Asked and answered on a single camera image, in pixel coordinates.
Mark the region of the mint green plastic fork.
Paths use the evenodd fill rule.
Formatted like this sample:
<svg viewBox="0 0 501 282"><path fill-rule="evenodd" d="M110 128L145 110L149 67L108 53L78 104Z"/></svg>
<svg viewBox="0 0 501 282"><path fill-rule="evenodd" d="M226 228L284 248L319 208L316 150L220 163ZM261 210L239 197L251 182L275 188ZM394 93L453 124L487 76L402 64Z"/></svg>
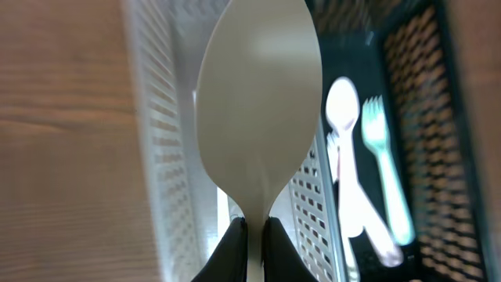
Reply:
<svg viewBox="0 0 501 282"><path fill-rule="evenodd" d="M409 245L416 234L391 151L391 134L382 96L370 97L363 103L361 131L364 145L377 161L389 228L398 245Z"/></svg>

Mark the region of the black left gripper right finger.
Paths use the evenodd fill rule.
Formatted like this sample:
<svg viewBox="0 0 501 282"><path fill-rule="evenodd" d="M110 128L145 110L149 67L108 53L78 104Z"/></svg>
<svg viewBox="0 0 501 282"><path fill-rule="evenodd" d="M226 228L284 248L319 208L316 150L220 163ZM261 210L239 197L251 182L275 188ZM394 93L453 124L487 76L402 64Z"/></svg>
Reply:
<svg viewBox="0 0 501 282"><path fill-rule="evenodd" d="M267 219L262 239L265 282L317 282L278 218Z"/></svg>

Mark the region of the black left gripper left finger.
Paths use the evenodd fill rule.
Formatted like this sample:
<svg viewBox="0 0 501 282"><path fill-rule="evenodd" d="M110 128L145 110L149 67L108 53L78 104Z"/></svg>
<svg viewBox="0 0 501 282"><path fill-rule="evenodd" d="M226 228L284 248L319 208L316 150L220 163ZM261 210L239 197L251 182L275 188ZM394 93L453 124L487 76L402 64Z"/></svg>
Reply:
<svg viewBox="0 0 501 282"><path fill-rule="evenodd" d="M192 282L246 281L247 240L248 228L245 218L234 218L211 257Z"/></svg>

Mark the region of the white plastic spoon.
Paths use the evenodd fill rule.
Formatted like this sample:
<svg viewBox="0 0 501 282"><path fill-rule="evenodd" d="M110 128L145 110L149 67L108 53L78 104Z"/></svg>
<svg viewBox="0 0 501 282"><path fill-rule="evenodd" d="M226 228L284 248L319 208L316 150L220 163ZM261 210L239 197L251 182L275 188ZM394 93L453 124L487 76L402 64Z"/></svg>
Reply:
<svg viewBox="0 0 501 282"><path fill-rule="evenodd" d="M196 88L204 169L248 228L246 278L261 281L265 221L312 145L321 108L319 40L303 0L233 0L214 26Z"/></svg>
<svg viewBox="0 0 501 282"><path fill-rule="evenodd" d="M339 77L328 92L325 115L333 132L338 135L339 216L341 233L346 237L357 237L363 231L355 210L359 178L352 138L359 113L359 98L353 82L347 77Z"/></svg>

